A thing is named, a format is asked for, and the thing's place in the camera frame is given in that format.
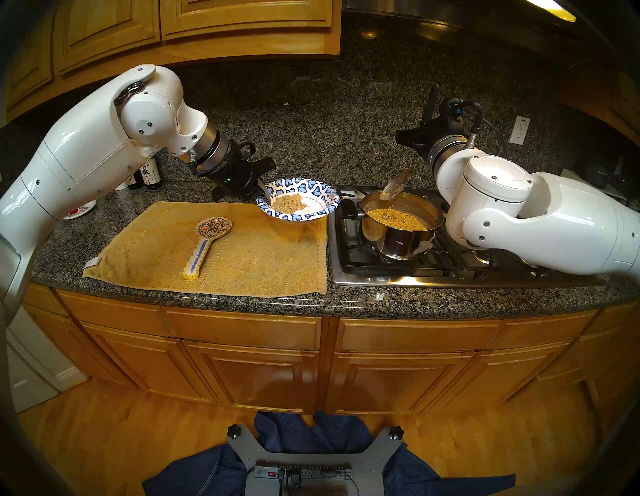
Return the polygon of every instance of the light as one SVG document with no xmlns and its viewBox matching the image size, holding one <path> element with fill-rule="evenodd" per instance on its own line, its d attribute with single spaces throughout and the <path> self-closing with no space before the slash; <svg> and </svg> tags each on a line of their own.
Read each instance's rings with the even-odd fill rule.
<svg viewBox="0 0 640 496">
<path fill-rule="evenodd" d="M 576 21 L 575 16 L 571 12 L 560 7 L 556 2 L 554 2 L 554 0 L 527 0 L 527 2 L 543 8 L 544 10 L 555 15 L 558 19 L 562 19 L 567 22 Z"/>
</svg>

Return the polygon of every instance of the gas stove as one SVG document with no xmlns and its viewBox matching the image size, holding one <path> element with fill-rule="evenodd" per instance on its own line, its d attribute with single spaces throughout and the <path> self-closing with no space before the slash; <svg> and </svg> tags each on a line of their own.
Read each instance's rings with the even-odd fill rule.
<svg viewBox="0 0 640 496">
<path fill-rule="evenodd" d="M 339 186 L 341 200 L 362 200 L 382 188 Z M 437 191 L 407 189 L 423 196 L 443 211 L 447 204 Z M 346 286 L 408 287 L 571 287 L 603 284 L 602 275 L 565 274 L 526 263 L 506 250 L 470 250 L 451 239 L 444 225 L 438 229 L 433 248 L 409 261 L 380 257 L 362 235 L 362 221 L 347 220 L 340 207 L 328 218 L 331 278 Z"/>
</svg>

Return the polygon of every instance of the yellow towel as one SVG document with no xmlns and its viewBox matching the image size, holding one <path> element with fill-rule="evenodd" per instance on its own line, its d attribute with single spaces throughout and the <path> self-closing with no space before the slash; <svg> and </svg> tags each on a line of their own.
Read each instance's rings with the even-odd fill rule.
<svg viewBox="0 0 640 496">
<path fill-rule="evenodd" d="M 189 281 L 182 269 L 195 248 L 195 227 L 208 217 L 231 219 L 233 228 L 213 242 Z M 229 296 L 326 294 L 326 219 L 285 222 L 256 205 L 157 202 L 100 253 L 92 277 L 119 286 Z"/>
</svg>

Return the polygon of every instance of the range hood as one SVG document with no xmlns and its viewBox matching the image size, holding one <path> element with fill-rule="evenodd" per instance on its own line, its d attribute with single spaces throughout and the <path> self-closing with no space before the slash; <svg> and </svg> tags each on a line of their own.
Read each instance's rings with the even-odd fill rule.
<svg viewBox="0 0 640 496">
<path fill-rule="evenodd" d="M 400 18 L 425 38 L 456 43 L 473 33 L 570 67 L 584 60 L 610 59 L 609 47 L 589 24 L 565 22 L 524 0 L 344 0 L 345 12 Z"/>
</svg>

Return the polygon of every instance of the bottle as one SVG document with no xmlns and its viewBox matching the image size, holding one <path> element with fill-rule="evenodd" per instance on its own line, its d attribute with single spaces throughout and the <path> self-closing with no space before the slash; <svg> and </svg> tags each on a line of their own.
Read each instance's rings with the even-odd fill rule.
<svg viewBox="0 0 640 496">
<path fill-rule="evenodd" d="M 149 159 L 149 162 L 140 168 L 140 172 L 142 173 L 142 179 L 147 185 L 147 189 L 158 189 L 162 186 L 162 179 L 160 178 L 156 159 Z"/>
<path fill-rule="evenodd" d="M 131 174 L 125 182 L 131 191 L 136 191 L 137 189 L 142 188 L 142 185 L 145 183 L 139 170 L 136 170 Z"/>
</svg>

